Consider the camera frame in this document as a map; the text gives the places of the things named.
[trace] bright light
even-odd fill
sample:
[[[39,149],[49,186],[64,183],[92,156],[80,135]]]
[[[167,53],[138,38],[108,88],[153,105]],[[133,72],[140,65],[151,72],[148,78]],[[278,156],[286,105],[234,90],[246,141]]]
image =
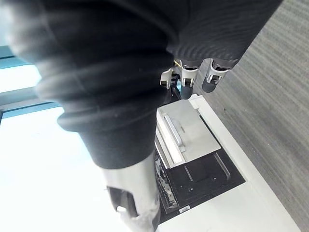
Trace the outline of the bright light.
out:
[[[34,65],[0,69],[0,93],[35,86],[41,76]]]

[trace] black protective cover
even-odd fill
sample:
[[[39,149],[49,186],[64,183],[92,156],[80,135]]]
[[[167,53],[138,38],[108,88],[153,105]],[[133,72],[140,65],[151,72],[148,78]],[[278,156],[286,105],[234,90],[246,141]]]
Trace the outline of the black protective cover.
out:
[[[95,163],[123,168],[154,150],[159,85],[173,58],[241,58],[280,0],[2,0],[11,48],[35,64],[41,98]]]

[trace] black rubber fingertip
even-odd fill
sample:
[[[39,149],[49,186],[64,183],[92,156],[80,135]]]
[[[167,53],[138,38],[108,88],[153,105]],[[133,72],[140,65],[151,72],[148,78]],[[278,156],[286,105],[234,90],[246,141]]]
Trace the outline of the black rubber fingertip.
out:
[[[182,86],[180,89],[180,96],[182,99],[189,99],[192,95],[193,87]]]
[[[205,93],[211,93],[214,91],[214,89],[216,88],[216,84],[213,84],[213,83],[208,83],[206,81],[206,78],[204,79],[203,81],[203,85],[202,85],[202,88],[204,90]]]

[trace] black fabric sleeve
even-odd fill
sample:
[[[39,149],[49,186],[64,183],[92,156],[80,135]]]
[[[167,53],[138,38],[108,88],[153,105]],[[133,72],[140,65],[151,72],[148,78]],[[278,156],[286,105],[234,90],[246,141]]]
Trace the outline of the black fabric sleeve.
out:
[[[166,35],[106,2],[8,1],[12,48],[37,66],[38,94],[61,103],[62,128],[79,132],[94,162],[133,165],[154,149],[156,109],[172,65]]]

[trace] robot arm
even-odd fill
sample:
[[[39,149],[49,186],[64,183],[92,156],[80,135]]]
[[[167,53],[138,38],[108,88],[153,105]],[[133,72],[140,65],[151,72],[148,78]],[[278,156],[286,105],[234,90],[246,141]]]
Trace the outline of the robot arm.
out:
[[[213,58],[206,82],[217,84],[279,3],[4,0],[3,6],[12,50],[42,76],[38,94],[62,104],[59,124],[80,134],[124,221],[152,232],[159,224],[156,109],[169,86],[160,86],[161,73],[174,57],[183,60],[182,84],[190,88],[201,61]],[[184,60],[200,63],[192,72]]]

